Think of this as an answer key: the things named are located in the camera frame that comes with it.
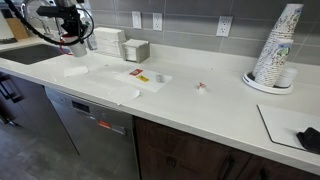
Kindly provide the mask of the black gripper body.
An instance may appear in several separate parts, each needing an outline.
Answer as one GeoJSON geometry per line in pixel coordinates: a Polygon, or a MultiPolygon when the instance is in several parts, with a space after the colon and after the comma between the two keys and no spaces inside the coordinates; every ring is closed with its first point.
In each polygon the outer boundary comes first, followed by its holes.
{"type": "Polygon", "coordinates": [[[49,18],[62,18],[63,20],[70,23],[78,23],[80,15],[77,12],[75,5],[69,7],[62,6],[40,6],[37,9],[39,16],[46,16],[49,18]]]}

